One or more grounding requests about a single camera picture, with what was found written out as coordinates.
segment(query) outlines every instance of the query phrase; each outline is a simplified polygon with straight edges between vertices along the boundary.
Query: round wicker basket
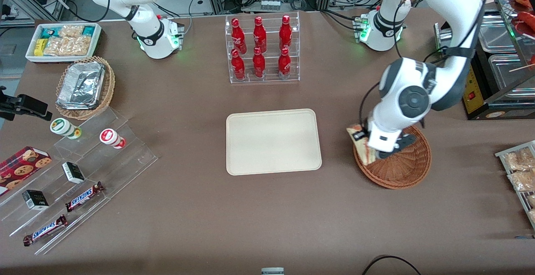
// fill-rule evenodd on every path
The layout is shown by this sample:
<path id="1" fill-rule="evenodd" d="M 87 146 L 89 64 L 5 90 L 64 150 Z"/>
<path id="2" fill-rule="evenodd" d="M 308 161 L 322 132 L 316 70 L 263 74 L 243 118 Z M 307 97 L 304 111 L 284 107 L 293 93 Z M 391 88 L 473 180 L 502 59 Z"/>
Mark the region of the round wicker basket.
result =
<path id="1" fill-rule="evenodd" d="M 404 133 L 416 136 L 416 142 L 386 159 L 363 165 L 353 147 L 353 155 L 364 174 L 373 182 L 390 189 L 413 187 L 422 182 L 431 166 L 431 148 L 418 128 L 411 126 Z"/>
<path id="2" fill-rule="evenodd" d="M 99 62 L 99 63 L 102 63 L 106 67 L 106 72 L 104 74 L 104 82 L 102 83 L 100 104 L 98 107 L 96 107 L 96 109 L 93 109 L 93 110 L 67 110 L 67 109 L 62 109 L 58 105 L 56 105 L 56 108 L 58 109 L 59 113 L 61 113 L 61 115 L 65 117 L 79 119 L 79 120 L 86 120 L 92 117 L 93 115 L 97 115 L 100 112 L 104 111 L 104 109 L 108 107 L 111 102 L 111 98 L 113 96 L 113 88 L 115 87 L 115 75 L 113 73 L 113 69 L 111 69 L 110 65 L 107 63 L 106 60 L 98 56 L 92 56 L 91 58 L 78 60 L 74 63 L 89 63 L 89 62 Z M 59 92 L 61 90 L 61 86 L 63 86 L 63 80 L 65 79 L 65 74 L 67 73 L 67 69 L 63 72 L 61 79 L 59 79 L 59 84 L 56 88 L 56 96 L 59 96 Z"/>

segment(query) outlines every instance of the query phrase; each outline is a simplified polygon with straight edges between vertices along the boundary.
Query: stainless steel tray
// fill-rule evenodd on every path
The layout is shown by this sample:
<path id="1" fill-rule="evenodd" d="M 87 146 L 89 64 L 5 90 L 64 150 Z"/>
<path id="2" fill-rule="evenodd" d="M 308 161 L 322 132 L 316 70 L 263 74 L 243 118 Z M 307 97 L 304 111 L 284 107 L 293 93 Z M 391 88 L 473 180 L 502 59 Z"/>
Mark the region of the stainless steel tray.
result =
<path id="1" fill-rule="evenodd" d="M 479 31 L 479 42 L 488 53 L 513 53 L 515 46 L 500 15 L 484 15 Z"/>
<path id="2" fill-rule="evenodd" d="M 505 89 L 507 85 L 515 82 L 517 79 L 526 75 L 528 69 L 509 72 L 512 69 L 522 66 L 518 54 L 493 54 L 489 58 L 494 78 L 500 87 L 500 90 Z M 535 98 L 535 77 L 528 79 L 526 82 L 518 85 L 507 94 L 507 97 L 529 97 Z"/>

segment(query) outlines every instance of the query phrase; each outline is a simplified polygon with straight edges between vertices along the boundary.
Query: red bottle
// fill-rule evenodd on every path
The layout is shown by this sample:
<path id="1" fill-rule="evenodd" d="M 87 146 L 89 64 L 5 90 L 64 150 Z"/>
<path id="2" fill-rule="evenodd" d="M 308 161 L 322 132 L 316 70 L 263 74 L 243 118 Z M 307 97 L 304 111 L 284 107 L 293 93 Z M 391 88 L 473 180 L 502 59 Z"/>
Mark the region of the red bottle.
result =
<path id="1" fill-rule="evenodd" d="M 268 50 L 268 39 L 266 37 L 266 29 L 262 24 L 262 17 L 255 17 L 255 30 L 252 32 L 255 38 L 255 46 L 258 46 L 264 53 Z"/>
<path id="2" fill-rule="evenodd" d="M 255 56 L 252 58 L 252 64 L 255 66 L 255 75 L 259 79 L 263 78 L 266 70 L 266 59 L 262 56 L 262 50 L 257 46 Z"/>
<path id="3" fill-rule="evenodd" d="M 279 78 L 288 79 L 290 76 L 290 63 L 292 60 L 288 56 L 288 48 L 283 48 L 280 51 L 279 57 Z"/>
<path id="4" fill-rule="evenodd" d="M 290 27 L 290 16 L 288 15 L 283 16 L 283 25 L 280 27 L 279 39 L 280 50 L 283 50 L 285 47 L 290 48 L 290 45 L 292 45 L 292 28 Z"/>
<path id="5" fill-rule="evenodd" d="M 233 48 L 231 54 L 231 64 L 234 76 L 238 81 L 243 81 L 245 79 L 245 64 L 243 63 L 242 58 L 239 56 L 239 52 L 237 51 L 237 49 Z"/>
<path id="6" fill-rule="evenodd" d="M 241 54 L 245 54 L 247 52 L 247 45 L 245 45 L 245 34 L 243 33 L 243 29 L 239 27 L 239 20 L 233 18 L 231 23 L 232 42 L 234 43 L 234 47 L 237 48 Z"/>

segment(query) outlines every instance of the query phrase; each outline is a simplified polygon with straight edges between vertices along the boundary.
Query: cookie box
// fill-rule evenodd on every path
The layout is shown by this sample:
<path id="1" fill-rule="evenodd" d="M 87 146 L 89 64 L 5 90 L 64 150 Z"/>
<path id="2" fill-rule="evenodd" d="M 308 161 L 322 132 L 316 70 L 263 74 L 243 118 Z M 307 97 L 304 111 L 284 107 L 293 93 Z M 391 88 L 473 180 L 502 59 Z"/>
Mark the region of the cookie box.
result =
<path id="1" fill-rule="evenodd" d="M 0 196 L 50 163 L 48 153 L 25 147 L 0 163 Z"/>

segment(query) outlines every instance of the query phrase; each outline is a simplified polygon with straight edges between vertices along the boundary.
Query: brown tablecloth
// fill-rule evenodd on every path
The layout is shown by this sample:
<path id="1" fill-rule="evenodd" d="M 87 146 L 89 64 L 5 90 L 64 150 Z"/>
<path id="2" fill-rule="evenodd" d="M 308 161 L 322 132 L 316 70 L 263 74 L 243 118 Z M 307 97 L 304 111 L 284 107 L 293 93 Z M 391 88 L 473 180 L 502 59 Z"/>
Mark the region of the brown tablecloth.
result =
<path id="1" fill-rule="evenodd" d="M 535 139 L 533 121 L 470 122 L 461 103 L 431 112 L 428 177 L 408 190 L 379 187 L 357 168 L 345 128 L 396 53 L 355 44 L 350 30 L 320 13 L 300 16 L 301 81 L 258 86 L 230 85 L 223 16 L 195 18 L 184 49 L 163 60 L 139 49 L 127 22 L 101 23 L 97 54 L 117 80 L 112 107 L 161 158 L 47 255 L 0 230 L 0 273 L 245 275 L 284 267 L 288 275 L 342 275 L 393 254 L 424 274 L 533 274 L 535 241 L 513 239 L 532 229 L 493 156 Z M 402 54 L 424 58 L 439 21 L 414 9 Z M 58 116 L 64 68 L 29 62 L 17 94 L 44 100 Z M 365 110 L 378 100 L 374 92 Z M 229 114 L 300 108 L 317 115 L 319 170 L 227 174 Z M 47 122 L 17 116 L 0 131 L 0 157 L 57 140 Z M 410 273 L 383 261 L 369 274 L 385 270 Z"/>

